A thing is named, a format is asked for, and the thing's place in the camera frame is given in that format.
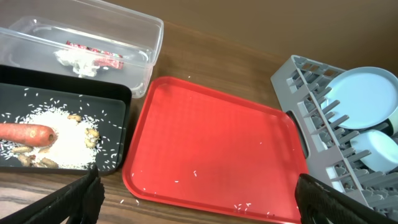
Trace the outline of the mint green bowl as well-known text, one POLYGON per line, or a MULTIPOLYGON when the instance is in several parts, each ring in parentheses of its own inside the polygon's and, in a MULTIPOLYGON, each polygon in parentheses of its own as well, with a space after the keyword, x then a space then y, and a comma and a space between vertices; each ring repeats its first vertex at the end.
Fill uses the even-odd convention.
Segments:
POLYGON ((396 108, 396 110, 390 115, 388 120, 391 124, 392 135, 397 134, 397 131, 398 131, 398 108, 396 108))

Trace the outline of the white tissue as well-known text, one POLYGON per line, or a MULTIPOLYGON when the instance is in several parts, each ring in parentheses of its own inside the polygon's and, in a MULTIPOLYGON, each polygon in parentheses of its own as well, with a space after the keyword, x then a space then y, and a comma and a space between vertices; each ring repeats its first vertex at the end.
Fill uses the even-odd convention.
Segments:
POLYGON ((79 78, 95 77, 99 65, 95 65, 97 57, 84 53, 82 50, 58 50, 54 52, 55 57, 63 66, 70 66, 79 78))

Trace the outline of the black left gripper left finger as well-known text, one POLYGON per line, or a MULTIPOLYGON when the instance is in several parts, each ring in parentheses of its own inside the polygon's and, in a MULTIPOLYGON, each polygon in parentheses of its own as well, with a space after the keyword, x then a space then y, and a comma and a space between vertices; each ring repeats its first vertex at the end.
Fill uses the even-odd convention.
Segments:
POLYGON ((1 219, 2 224, 96 224, 104 202, 98 168, 82 178, 1 219))

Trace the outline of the small light blue bowl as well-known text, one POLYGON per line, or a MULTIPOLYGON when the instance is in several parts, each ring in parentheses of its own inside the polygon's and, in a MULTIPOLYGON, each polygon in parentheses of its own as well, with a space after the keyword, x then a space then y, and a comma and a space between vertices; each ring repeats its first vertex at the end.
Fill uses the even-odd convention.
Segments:
POLYGON ((397 167, 397 143, 381 131, 365 131, 351 139, 350 144, 357 153, 370 152, 361 162, 374 172, 390 172, 397 167))

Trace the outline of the orange carrot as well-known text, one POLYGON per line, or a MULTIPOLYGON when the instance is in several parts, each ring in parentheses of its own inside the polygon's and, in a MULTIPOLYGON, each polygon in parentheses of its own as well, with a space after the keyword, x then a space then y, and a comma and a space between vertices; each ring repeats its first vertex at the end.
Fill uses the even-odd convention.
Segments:
POLYGON ((32 147, 51 145, 57 138, 55 131, 39 124, 1 123, 1 139, 32 147))

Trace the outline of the light blue plate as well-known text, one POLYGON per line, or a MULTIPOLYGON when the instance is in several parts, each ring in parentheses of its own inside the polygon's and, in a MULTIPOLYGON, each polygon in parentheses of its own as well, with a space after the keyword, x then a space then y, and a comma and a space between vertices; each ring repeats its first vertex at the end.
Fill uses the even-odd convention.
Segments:
POLYGON ((377 67, 359 67, 343 72, 328 84, 331 91, 320 105, 322 109, 338 100, 331 109, 335 122, 344 115, 348 119, 340 124, 346 129, 373 127, 397 110, 397 77, 377 67))

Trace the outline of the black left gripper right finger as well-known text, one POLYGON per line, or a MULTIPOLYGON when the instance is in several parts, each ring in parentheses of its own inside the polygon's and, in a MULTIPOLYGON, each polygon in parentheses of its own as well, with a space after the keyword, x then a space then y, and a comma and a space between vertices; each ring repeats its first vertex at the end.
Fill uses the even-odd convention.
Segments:
POLYGON ((300 174, 295 200, 302 224, 395 224, 308 174, 300 174))

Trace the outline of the red snack wrapper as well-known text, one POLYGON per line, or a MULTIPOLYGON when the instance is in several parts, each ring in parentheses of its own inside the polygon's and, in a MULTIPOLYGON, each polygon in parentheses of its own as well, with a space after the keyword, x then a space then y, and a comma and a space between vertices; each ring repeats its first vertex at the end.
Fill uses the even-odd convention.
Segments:
POLYGON ((104 50, 100 50, 100 49, 96 49, 96 48, 92 48, 92 47, 87 47, 85 45, 74 44, 74 43, 70 42, 69 40, 66 42, 66 44, 70 45, 72 47, 79 48, 79 49, 88 50, 90 52, 95 52, 95 53, 99 53, 99 54, 105 55, 105 57, 100 57, 100 58, 94 59, 94 65, 96 65, 96 66, 111 67, 111 68, 115 68, 115 69, 118 69, 118 70, 122 70, 123 69, 124 62, 111 58, 111 57, 123 58, 123 56, 120 55, 120 54, 115 54, 115 53, 112 53, 112 52, 107 52, 107 51, 104 51, 104 50))

